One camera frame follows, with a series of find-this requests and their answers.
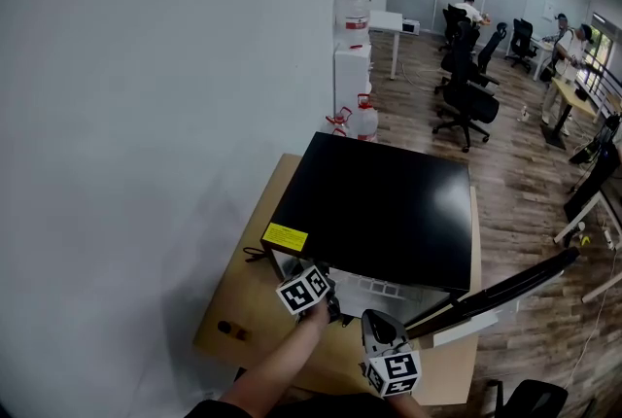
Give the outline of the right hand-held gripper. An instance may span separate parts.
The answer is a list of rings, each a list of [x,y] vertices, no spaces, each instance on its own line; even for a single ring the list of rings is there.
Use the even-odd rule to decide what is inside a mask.
[[[382,398],[411,394],[421,378],[420,353],[412,348],[405,326],[383,312],[361,316],[363,376]]]

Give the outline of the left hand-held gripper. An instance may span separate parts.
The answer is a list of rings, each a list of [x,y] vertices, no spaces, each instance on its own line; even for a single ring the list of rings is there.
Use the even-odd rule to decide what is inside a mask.
[[[276,294],[297,324],[309,314],[309,310],[323,299],[327,301],[329,321],[340,322],[347,327],[354,316],[342,310],[339,285],[346,279],[346,273],[325,265],[311,264],[304,267],[301,263],[275,264],[275,272],[280,283]]]

